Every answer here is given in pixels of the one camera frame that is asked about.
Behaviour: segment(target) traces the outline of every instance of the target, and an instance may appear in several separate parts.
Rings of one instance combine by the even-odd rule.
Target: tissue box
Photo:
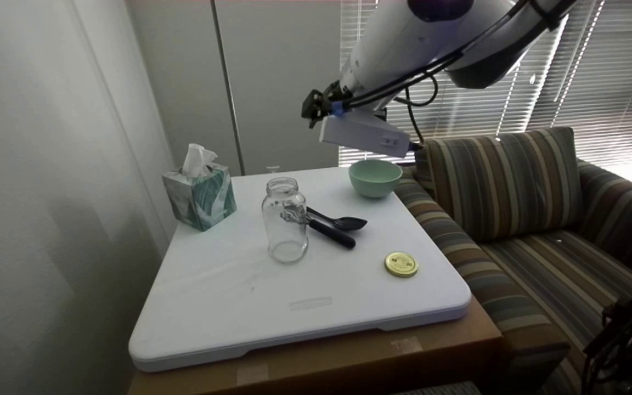
[[[209,166],[211,174],[187,179],[164,174],[162,182],[175,217],[197,231],[207,231],[234,214],[234,195],[226,167]]]

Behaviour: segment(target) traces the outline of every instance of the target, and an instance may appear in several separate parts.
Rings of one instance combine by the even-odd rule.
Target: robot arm
[[[311,91],[301,117],[322,122],[322,144],[403,157],[408,134],[378,122],[380,107],[440,70],[461,89],[495,83],[572,3],[380,0],[340,79]]]

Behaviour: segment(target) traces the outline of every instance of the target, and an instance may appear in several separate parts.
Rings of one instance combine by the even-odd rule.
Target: yellow lid
[[[386,254],[384,269],[394,276],[414,276],[419,272],[416,259],[403,253]]]

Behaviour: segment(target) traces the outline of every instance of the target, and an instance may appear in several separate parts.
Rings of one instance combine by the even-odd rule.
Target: white table
[[[129,340],[141,371],[240,358],[252,350],[365,329],[403,329],[463,318],[468,284],[411,217],[394,193],[365,200],[346,170],[278,174],[298,180],[309,207],[368,224],[344,250],[311,232],[298,264],[267,254],[262,224],[265,182],[234,179],[237,214],[207,232],[178,226]],[[384,270],[402,250],[419,262],[411,280]]]

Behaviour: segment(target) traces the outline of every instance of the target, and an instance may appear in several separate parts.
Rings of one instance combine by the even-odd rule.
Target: couch armrest
[[[579,236],[632,269],[632,182],[591,162],[579,162],[579,182]]]
[[[413,179],[413,171],[403,174],[398,195],[468,281],[476,302],[503,332],[501,371],[492,373],[492,392],[530,393],[541,386],[568,353],[568,343],[561,332],[424,191]]]

